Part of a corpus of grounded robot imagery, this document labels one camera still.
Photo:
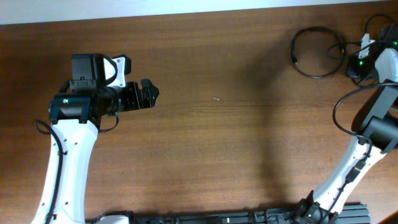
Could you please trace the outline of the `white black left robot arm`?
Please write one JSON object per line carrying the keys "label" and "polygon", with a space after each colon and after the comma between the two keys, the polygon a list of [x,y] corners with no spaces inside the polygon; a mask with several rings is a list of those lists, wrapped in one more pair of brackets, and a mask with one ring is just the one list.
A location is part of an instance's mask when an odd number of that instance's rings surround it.
{"label": "white black left robot arm", "polygon": [[104,115],[151,108],[159,89],[149,79],[127,82],[131,59],[126,55],[72,55],[72,77],[49,104],[51,137],[44,190],[33,223],[85,223],[85,190],[90,157]]}

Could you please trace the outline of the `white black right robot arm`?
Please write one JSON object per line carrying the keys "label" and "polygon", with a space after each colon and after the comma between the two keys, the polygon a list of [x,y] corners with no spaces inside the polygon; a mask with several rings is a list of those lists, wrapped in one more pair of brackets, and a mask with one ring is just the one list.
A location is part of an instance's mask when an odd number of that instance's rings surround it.
{"label": "white black right robot arm", "polygon": [[347,56],[347,43],[335,31],[340,60],[348,59],[346,76],[358,87],[347,99],[364,90],[374,89],[358,111],[351,129],[339,129],[351,136],[347,150],[329,178],[292,211],[266,212],[267,223],[366,223],[364,209],[345,205],[348,197],[366,173],[388,153],[397,149],[397,24],[384,26],[378,38],[368,32],[357,43],[360,49]]}

